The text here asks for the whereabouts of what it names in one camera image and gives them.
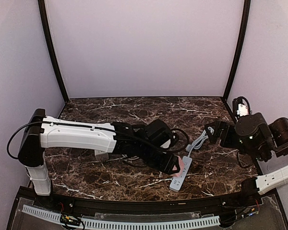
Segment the pink cube socket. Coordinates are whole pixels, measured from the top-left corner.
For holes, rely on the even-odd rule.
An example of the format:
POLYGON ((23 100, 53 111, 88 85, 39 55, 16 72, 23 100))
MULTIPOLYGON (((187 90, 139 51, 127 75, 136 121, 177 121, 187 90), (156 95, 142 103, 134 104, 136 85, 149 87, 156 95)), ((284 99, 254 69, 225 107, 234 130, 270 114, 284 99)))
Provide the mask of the pink cube socket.
POLYGON ((180 177, 184 169, 184 162, 180 156, 178 156, 178 160, 179 160, 180 171, 177 173, 171 174, 171 176, 173 177, 180 177))

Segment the white cube socket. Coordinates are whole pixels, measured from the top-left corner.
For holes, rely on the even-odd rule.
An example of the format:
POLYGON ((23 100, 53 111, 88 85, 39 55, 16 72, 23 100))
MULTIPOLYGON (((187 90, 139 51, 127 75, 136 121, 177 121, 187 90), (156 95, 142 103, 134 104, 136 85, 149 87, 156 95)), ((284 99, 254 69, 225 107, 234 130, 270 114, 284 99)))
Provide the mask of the white cube socket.
POLYGON ((109 160, 109 155, 107 152, 94 150, 95 158, 98 162, 107 161, 109 160))

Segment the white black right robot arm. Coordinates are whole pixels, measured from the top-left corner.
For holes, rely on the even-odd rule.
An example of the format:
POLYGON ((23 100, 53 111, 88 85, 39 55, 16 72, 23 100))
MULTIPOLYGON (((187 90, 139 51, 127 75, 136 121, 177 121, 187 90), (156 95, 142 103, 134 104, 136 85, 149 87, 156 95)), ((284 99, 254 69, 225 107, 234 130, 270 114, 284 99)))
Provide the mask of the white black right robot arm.
MULTIPOLYGON (((273 155, 288 155, 288 118, 281 117, 267 124, 261 113, 244 115, 236 124, 214 121, 204 126, 209 141, 220 146, 237 149, 253 160, 268 162, 273 155)), ((288 165, 269 174, 256 176, 241 183, 241 195, 263 195, 288 183, 288 165)))

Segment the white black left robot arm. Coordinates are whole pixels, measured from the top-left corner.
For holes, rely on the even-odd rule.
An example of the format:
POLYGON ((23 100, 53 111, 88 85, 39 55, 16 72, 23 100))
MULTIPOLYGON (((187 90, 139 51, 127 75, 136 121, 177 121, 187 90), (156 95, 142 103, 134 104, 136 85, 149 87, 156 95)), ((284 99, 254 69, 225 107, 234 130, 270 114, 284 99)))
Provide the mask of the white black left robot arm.
POLYGON ((165 122, 156 119, 147 125, 131 125, 124 122, 82 123, 60 120, 47 116, 44 109, 34 111, 28 124, 18 128, 15 137, 23 131, 17 156, 25 168, 38 196, 49 196, 52 182, 49 178, 45 149, 75 148, 94 150, 102 153, 123 154, 138 157, 153 169, 173 176, 180 176, 184 169, 183 159, 176 155, 182 149, 173 150, 181 129, 169 128, 165 122))

